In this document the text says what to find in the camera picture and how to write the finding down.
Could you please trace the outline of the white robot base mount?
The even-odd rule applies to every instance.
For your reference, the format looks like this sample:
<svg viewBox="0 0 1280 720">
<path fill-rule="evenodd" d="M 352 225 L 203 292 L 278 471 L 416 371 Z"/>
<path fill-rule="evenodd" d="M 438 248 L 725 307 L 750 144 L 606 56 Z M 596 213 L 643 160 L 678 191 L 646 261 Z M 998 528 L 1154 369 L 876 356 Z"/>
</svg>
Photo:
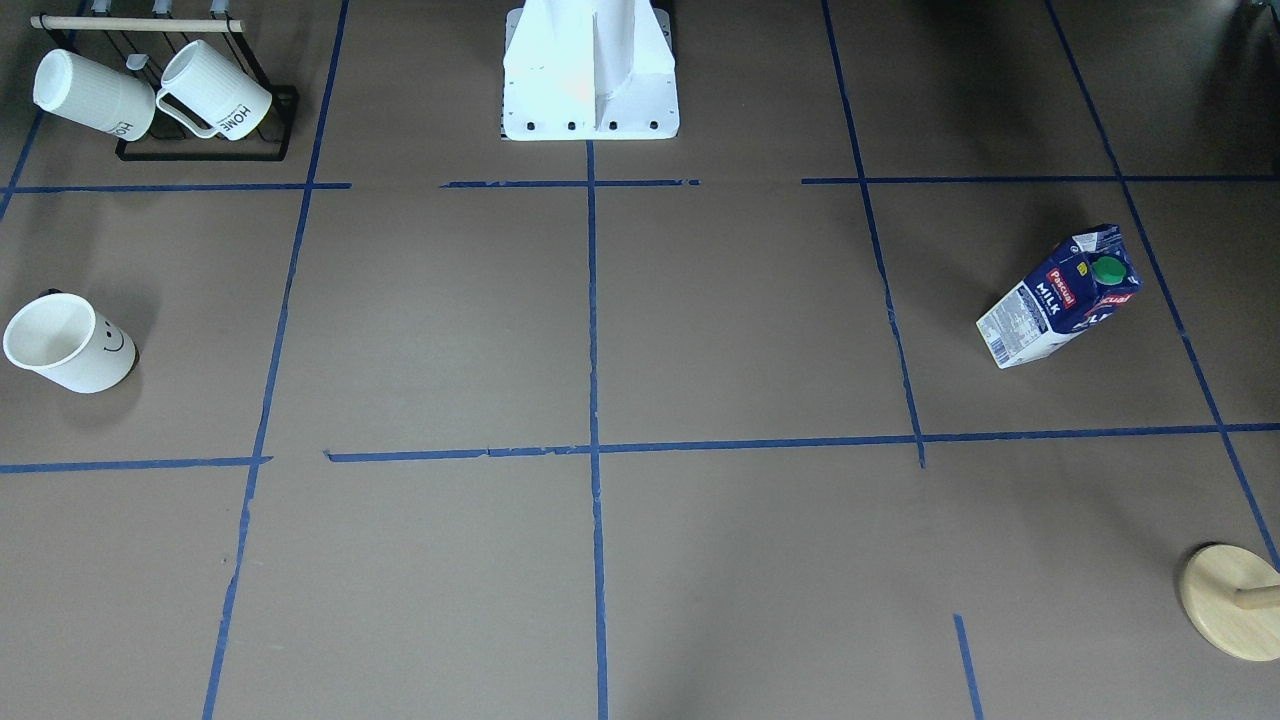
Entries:
<svg viewBox="0 0 1280 720">
<path fill-rule="evenodd" d="M 671 1 L 526 1 L 506 15 L 500 131 L 518 142 L 680 129 Z"/>
</svg>

